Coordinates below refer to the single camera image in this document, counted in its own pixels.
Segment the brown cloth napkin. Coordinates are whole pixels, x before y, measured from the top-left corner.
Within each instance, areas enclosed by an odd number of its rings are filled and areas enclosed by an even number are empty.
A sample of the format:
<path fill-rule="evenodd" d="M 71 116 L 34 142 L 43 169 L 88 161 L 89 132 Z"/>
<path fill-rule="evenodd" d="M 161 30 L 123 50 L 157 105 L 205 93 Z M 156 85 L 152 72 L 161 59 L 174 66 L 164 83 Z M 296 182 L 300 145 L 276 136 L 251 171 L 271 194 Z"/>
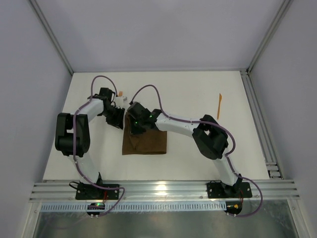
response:
<path fill-rule="evenodd" d="M 132 119 L 125 115 L 125 126 L 122 141 L 122 155 L 163 155 L 167 153 L 167 132 L 147 130 L 133 135 Z"/>

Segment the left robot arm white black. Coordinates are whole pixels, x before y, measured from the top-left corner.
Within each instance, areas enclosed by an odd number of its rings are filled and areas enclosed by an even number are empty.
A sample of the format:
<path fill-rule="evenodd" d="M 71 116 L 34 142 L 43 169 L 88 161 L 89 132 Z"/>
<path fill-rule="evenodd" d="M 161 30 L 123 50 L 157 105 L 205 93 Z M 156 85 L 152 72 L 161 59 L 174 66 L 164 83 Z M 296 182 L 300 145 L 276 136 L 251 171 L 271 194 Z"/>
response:
<path fill-rule="evenodd" d="M 96 117 L 104 116 L 108 125 L 123 129 L 125 109 L 116 105 L 115 100 L 118 98 L 116 90 L 101 88 L 98 94 L 92 94 L 75 113 L 60 113 L 57 116 L 55 148 L 71 158 L 80 176 L 77 186 L 80 193 L 85 189 L 88 189 L 89 194 L 108 190 L 89 154 L 89 123 Z"/>

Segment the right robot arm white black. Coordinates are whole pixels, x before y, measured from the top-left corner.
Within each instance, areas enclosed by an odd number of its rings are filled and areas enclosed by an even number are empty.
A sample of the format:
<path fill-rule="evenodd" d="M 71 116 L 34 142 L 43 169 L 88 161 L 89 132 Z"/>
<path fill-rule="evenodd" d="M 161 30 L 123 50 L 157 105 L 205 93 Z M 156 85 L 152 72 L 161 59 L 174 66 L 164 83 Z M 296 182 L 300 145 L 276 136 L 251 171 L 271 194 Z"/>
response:
<path fill-rule="evenodd" d="M 228 133 L 218 127 L 213 117 L 204 115 L 198 120 L 174 118 L 160 109 L 149 111 L 138 102 L 131 102 L 127 112 L 132 134 L 156 130 L 174 132 L 192 138 L 199 152 L 215 164 L 223 192 L 228 197 L 240 192 L 242 179 L 235 175 L 233 166 L 225 158 L 228 152 Z"/>

